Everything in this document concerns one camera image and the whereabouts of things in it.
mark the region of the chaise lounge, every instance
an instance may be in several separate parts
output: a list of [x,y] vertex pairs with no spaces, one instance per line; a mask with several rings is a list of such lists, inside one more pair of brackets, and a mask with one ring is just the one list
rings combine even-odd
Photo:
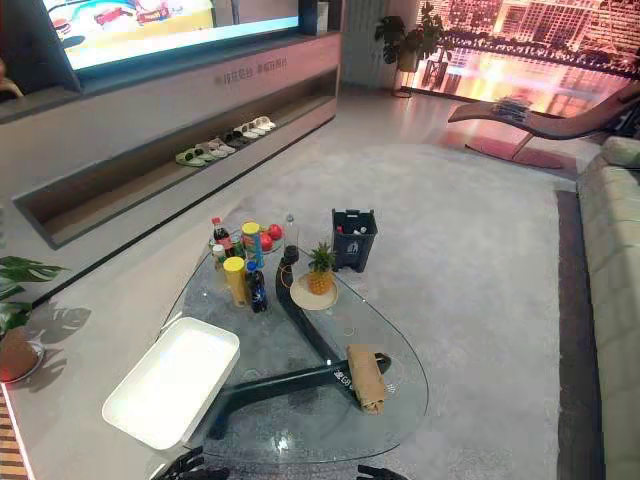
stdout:
[[522,149],[533,137],[549,140],[586,137],[615,122],[638,103],[640,103],[640,83],[631,83],[591,110],[571,118],[551,118],[528,112],[524,121],[520,122],[494,113],[495,102],[476,102],[458,107],[449,117],[448,122],[492,120],[524,130],[527,135],[515,146],[491,139],[482,139],[466,146],[477,152],[522,165],[562,168],[562,164],[553,156],[545,156],[539,151],[531,155],[531,152],[523,152]]

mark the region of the glass coffee table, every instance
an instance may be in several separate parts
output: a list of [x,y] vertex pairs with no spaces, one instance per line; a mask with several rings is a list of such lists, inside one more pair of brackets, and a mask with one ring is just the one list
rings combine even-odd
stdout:
[[[308,271],[309,256],[279,268],[266,257],[269,307],[236,307],[214,270],[200,263],[163,329],[193,317],[240,338],[240,358],[191,437],[205,455],[248,463],[321,463],[377,455],[398,446],[426,413],[427,378],[404,336],[338,277],[338,300],[304,311],[289,295],[291,275]],[[348,344],[368,344],[387,386],[384,413],[363,412],[351,387]]]

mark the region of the water bottle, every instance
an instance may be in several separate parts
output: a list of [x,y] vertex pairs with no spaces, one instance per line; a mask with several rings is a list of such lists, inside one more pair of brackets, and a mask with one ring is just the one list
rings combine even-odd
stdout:
[[284,223],[284,257],[292,265],[298,261],[298,225],[294,223],[293,215],[288,214]]

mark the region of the floor-to-ceiling window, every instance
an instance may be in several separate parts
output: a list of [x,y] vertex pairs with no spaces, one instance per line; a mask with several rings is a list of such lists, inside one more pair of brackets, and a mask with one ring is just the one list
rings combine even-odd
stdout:
[[407,86],[489,101],[517,95],[536,111],[570,117],[640,78],[639,0],[430,3],[452,57],[421,61]]

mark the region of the bottle cap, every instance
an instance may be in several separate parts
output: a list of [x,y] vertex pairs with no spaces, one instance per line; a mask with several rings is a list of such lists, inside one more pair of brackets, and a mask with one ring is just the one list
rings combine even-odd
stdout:
[[241,272],[244,268],[244,260],[240,257],[230,257],[224,261],[223,267],[230,273]]
[[211,246],[211,252],[213,252],[213,254],[217,256],[224,255],[224,247],[219,243],[216,243],[215,245]]
[[256,222],[247,222],[242,225],[242,233],[245,235],[255,235],[260,231],[260,225]]

